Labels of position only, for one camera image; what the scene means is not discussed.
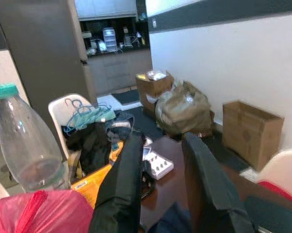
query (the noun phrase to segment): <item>white power strip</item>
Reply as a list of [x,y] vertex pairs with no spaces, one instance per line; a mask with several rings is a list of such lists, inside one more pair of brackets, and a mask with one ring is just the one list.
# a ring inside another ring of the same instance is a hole
[[143,155],[143,160],[149,161],[151,165],[151,176],[160,180],[163,176],[174,169],[174,163],[154,151],[149,151]]

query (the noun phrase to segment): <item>clear plastic bottle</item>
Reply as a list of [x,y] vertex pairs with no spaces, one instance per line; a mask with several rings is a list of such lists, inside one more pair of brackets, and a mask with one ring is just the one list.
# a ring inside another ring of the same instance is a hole
[[14,179],[25,192],[66,189],[69,181],[53,134],[19,95],[0,85],[0,145]]

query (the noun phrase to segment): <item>teal bottle cap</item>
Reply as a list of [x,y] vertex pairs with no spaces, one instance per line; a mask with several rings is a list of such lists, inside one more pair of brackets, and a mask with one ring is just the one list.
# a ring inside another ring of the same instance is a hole
[[0,99],[5,99],[18,94],[18,89],[14,83],[0,85]]

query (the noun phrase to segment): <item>brown tabletop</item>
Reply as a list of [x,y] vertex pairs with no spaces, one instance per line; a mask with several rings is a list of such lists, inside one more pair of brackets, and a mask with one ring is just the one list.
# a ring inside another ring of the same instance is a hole
[[[155,191],[141,203],[140,222],[147,228],[154,225],[174,202],[180,204],[184,209],[188,209],[181,144],[168,137],[163,137],[155,141],[151,147],[158,154],[172,160],[174,170],[157,181]],[[256,196],[292,210],[291,201],[248,181],[226,166],[223,166],[223,170],[235,184],[242,201],[248,196]]]

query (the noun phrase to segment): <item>pink plastic bag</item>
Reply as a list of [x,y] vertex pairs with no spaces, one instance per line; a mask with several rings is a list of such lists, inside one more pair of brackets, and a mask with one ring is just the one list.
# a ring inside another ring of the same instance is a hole
[[0,199],[0,233],[87,233],[93,209],[72,190]]

